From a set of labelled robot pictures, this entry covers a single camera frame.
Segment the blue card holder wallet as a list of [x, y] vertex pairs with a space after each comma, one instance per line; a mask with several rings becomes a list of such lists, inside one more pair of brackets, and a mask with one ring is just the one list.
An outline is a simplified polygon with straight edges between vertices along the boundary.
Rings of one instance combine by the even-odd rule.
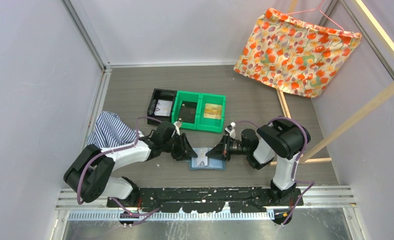
[[198, 148], [193, 148], [193, 150], [197, 153], [196, 158], [192, 158], [189, 161], [189, 169], [190, 170], [219, 170], [219, 171], [225, 171], [226, 170], [226, 162], [224, 160], [218, 160], [218, 159], [213, 159], [213, 158], [208, 158], [207, 157], [207, 165], [206, 166], [197, 166], [196, 165], [196, 159], [199, 156], [199, 150], [200, 149], [206, 149], [206, 153], [211, 150], [212, 148], [210, 147], [198, 147]]

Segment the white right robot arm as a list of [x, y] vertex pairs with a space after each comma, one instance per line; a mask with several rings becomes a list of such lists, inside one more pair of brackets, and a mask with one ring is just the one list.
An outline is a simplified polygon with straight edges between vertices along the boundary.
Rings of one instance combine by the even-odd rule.
[[256, 170], [276, 161], [268, 193], [273, 203], [284, 205], [296, 192], [295, 174], [299, 159], [311, 140], [309, 132], [298, 122], [279, 116], [256, 130], [242, 130], [241, 139], [235, 139], [235, 125], [232, 122], [226, 127], [220, 142], [206, 156], [228, 161], [232, 155], [242, 155]]

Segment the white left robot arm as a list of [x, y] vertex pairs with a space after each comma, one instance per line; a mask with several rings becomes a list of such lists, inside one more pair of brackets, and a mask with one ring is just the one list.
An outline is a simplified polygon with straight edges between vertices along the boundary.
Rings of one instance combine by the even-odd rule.
[[115, 148], [87, 145], [63, 176], [82, 205], [100, 197], [133, 207], [140, 198], [139, 187], [127, 177], [113, 177], [112, 172], [134, 163], [146, 162], [161, 153], [169, 153], [176, 161], [191, 160], [198, 155], [187, 136], [174, 123], [163, 121], [150, 134], [138, 134], [133, 143]]

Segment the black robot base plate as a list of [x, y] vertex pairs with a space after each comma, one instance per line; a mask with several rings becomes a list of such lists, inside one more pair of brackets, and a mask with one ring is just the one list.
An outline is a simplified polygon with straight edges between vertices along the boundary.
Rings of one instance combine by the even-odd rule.
[[298, 199], [301, 190], [295, 188], [281, 193], [278, 190], [257, 186], [250, 187], [150, 187], [133, 190], [126, 199], [109, 199], [107, 207], [131, 207], [150, 212], [158, 209], [162, 213], [219, 213], [224, 207], [230, 212], [261, 213], [267, 207], [290, 209], [293, 204], [303, 205]]

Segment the white cards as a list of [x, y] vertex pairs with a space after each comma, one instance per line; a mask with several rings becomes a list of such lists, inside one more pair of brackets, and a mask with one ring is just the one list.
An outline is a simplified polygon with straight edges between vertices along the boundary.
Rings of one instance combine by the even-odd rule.
[[159, 117], [170, 117], [173, 102], [171, 100], [159, 99], [156, 102], [154, 115]]

